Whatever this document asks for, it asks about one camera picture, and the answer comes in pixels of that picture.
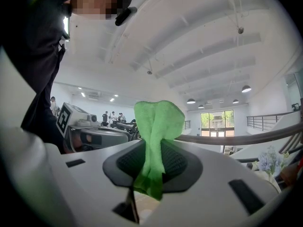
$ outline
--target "ceiling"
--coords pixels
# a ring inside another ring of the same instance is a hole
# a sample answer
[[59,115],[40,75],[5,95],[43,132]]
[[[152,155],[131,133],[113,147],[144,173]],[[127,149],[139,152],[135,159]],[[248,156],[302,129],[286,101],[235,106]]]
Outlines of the ceiling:
[[[231,106],[234,99],[246,103],[281,71],[297,46],[283,37],[288,32],[282,35],[285,27],[277,21],[283,18],[277,18],[270,0],[133,0],[131,6],[138,12],[121,27],[73,15],[63,63],[164,81],[184,103],[194,98],[197,103],[187,108],[195,110],[206,102],[212,102],[206,109]],[[252,91],[243,94],[244,85]]]
[[134,106],[135,103],[139,101],[138,99],[124,95],[118,95],[118,97],[116,97],[115,95],[117,94],[112,94],[110,92],[101,91],[101,90],[95,90],[92,88],[74,86],[74,85],[68,85],[62,83],[60,83],[60,85],[61,88],[71,96],[79,97],[87,101],[94,101],[94,102],[107,103],[107,104],[111,103],[115,105],[125,105],[125,106]]

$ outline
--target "black jacket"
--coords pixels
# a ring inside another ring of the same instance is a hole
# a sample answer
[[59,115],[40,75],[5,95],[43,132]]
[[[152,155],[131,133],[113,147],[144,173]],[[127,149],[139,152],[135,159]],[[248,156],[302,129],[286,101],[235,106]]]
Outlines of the black jacket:
[[54,78],[65,53],[59,51],[64,31],[64,16],[71,15],[67,0],[13,0],[14,10],[6,10],[2,42],[12,63],[36,92],[21,127],[53,143],[63,153],[63,137],[57,129],[56,117],[50,110],[50,93]]
[[103,122],[107,122],[107,114],[106,113],[102,115],[102,118],[103,118]]

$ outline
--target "flower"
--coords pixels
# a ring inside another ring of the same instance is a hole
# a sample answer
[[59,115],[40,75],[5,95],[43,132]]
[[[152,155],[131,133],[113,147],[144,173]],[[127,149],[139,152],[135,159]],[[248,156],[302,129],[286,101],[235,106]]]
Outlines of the flower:
[[279,154],[275,148],[270,146],[267,152],[262,152],[258,159],[258,168],[260,171],[266,172],[268,175],[278,176],[285,166],[285,159],[288,153]]

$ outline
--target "black rubber pad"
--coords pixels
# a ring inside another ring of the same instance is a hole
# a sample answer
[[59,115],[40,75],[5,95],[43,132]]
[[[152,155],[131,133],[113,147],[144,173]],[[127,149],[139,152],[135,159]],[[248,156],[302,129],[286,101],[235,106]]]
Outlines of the black rubber pad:
[[82,159],[78,159],[78,160],[66,162],[66,165],[67,165],[68,168],[70,168],[70,167],[73,167],[73,166],[80,165],[82,163],[85,163],[85,161],[82,160]]
[[[161,141],[163,193],[183,192],[201,176],[203,166],[199,158],[174,145],[174,141]],[[145,162],[145,141],[111,155],[103,163],[104,174],[116,186],[132,187]]]
[[243,180],[232,180],[228,184],[250,215],[264,206],[264,203]]
[[[161,145],[162,161],[165,169],[163,174],[163,183],[180,175],[187,167],[187,160],[180,153],[170,147]],[[141,145],[117,160],[117,166],[120,170],[135,179],[145,162],[145,145]]]

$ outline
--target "microfiber towel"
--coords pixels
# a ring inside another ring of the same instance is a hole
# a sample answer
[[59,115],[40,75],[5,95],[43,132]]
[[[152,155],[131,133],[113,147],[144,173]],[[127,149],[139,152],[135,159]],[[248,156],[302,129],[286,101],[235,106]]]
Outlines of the microfiber towel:
[[162,198],[161,140],[173,140],[182,133],[184,114],[169,101],[138,102],[134,114],[141,138],[146,142],[145,163],[134,182],[134,189],[157,200]]

